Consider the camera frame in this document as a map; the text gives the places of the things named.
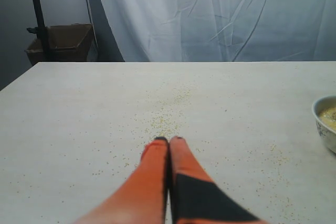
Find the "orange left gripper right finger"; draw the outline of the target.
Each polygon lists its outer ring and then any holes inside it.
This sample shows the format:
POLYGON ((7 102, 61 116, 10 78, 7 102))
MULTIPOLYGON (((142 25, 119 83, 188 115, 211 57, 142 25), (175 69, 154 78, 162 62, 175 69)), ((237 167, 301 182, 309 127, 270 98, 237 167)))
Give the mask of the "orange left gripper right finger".
POLYGON ((216 185, 184 138, 171 139, 170 154, 173 223, 266 223, 216 185))

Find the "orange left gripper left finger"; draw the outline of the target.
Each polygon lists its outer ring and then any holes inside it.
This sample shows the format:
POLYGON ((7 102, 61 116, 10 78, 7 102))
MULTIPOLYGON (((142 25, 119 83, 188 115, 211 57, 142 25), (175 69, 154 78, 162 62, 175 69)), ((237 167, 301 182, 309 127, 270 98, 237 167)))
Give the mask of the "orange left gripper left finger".
POLYGON ((104 202, 75 223, 165 223, 169 143, 146 145, 138 167, 104 202))

